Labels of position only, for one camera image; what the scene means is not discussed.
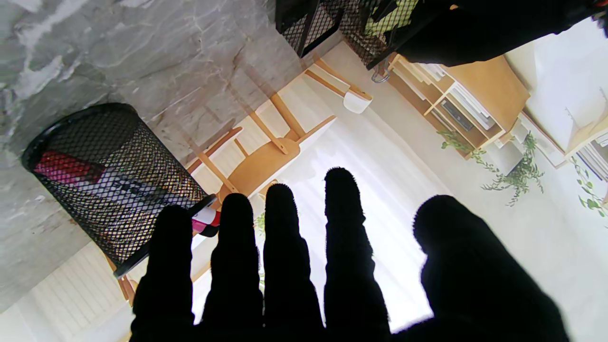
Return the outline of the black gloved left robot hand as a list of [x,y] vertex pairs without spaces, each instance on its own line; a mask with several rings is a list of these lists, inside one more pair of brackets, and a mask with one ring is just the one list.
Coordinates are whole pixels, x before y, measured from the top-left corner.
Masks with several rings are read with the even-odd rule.
[[422,0],[412,24],[437,16],[396,52],[411,63],[447,67],[488,61],[606,9],[605,0]]

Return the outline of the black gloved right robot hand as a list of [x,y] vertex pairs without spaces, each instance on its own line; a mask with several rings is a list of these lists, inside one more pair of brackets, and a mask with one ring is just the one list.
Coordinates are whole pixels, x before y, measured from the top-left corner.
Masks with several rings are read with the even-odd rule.
[[413,221],[426,255],[420,281],[432,317],[392,333],[349,171],[325,176],[326,282],[323,310],[311,282],[291,189],[266,194],[265,290],[252,206],[241,193],[222,203],[211,287],[202,318],[192,312],[192,222],[167,206],[150,240],[146,273],[135,291],[133,342],[568,342],[553,300],[508,253],[490,227],[458,200],[437,195]]

